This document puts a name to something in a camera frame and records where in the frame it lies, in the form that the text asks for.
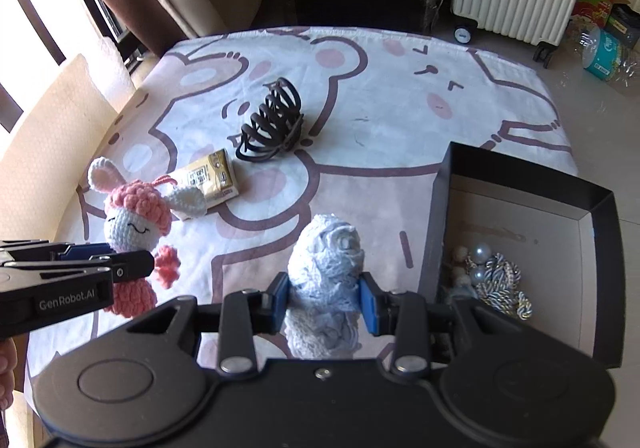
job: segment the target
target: pink crochet hair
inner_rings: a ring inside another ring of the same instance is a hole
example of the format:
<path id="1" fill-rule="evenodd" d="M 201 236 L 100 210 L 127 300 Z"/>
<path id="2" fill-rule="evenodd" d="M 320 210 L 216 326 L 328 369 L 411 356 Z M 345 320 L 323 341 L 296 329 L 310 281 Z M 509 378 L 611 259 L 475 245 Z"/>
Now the pink crochet hair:
<path id="1" fill-rule="evenodd" d="M 174 188 L 170 194 L 163 196 L 156 187 L 164 183 L 176 185 L 176 181 L 170 176 L 162 175 L 152 183 L 145 183 L 139 179 L 127 183 L 116 166 L 106 157 L 94 159 L 88 170 L 88 178 L 94 190 L 108 194 L 104 210 L 113 218 L 105 221 L 105 235 L 111 248 L 116 251 L 133 251 L 141 247 L 149 250 L 155 248 L 158 237 L 171 231 L 171 209 L 178 209 L 193 217 L 204 215 L 207 209 L 204 196 L 197 187 Z M 145 232 L 136 229 L 140 234 L 151 232 L 144 235 L 146 242 L 138 240 L 142 235 L 138 239 L 132 239 L 127 232 L 128 226 L 132 224 L 130 213 L 146 219 L 145 224 L 149 229 L 145 229 Z M 154 259 L 154 271 L 162 287 L 172 287 L 179 276 L 180 260 L 177 251 L 171 246 L 160 246 Z M 154 308 L 157 302 L 158 298 L 151 284 L 145 279 L 115 283 L 113 304 L 107 307 L 106 311 L 130 318 Z"/>

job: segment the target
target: crochet doll ear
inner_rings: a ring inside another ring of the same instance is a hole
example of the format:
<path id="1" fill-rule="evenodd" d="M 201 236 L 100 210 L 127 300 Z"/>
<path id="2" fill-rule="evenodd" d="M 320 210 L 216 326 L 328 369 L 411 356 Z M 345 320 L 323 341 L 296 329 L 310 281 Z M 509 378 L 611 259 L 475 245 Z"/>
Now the crochet doll ear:
<path id="1" fill-rule="evenodd" d="M 197 186 L 174 188 L 162 199 L 171 210 L 187 214 L 189 217 L 200 217 L 207 212 L 204 194 Z"/>
<path id="2" fill-rule="evenodd" d="M 97 157 L 91 163 L 88 172 L 89 186 L 95 191 L 109 193 L 127 181 L 110 159 Z"/>

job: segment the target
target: human hand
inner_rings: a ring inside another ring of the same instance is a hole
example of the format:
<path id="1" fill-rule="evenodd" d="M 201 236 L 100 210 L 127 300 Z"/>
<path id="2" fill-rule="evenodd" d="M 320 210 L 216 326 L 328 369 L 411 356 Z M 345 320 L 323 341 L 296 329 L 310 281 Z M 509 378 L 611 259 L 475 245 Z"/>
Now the human hand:
<path id="1" fill-rule="evenodd" d="M 0 410 L 14 404 L 14 368 L 18 364 L 18 353 L 13 339 L 0 342 Z"/>

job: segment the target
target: gray floor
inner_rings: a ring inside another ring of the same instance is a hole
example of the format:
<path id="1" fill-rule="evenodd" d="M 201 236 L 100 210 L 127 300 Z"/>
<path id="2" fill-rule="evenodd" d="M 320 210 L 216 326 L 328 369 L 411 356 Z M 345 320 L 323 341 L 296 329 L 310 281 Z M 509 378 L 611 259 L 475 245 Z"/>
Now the gray floor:
<path id="1" fill-rule="evenodd" d="M 436 35 L 453 42 L 446 22 Z M 626 332 L 621 368 L 610 373 L 617 400 L 603 434 L 611 448 L 640 446 L 640 82 L 622 96 L 582 69 L 562 48 L 549 69 L 532 61 L 534 47 L 502 35 L 478 32 L 475 48 L 535 69 L 560 112 L 579 175 L 616 194 L 626 265 Z"/>

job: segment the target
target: window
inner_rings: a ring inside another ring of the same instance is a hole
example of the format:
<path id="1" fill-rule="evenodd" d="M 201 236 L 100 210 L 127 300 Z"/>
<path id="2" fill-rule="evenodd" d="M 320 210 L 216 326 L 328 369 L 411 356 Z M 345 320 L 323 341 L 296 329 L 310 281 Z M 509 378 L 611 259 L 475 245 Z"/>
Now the window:
<path id="1" fill-rule="evenodd" d="M 103 36 L 116 43 L 126 65 L 137 64 L 140 41 L 102 0 L 0 0 L 0 140 L 40 98 L 62 61 L 78 53 L 90 61 Z"/>

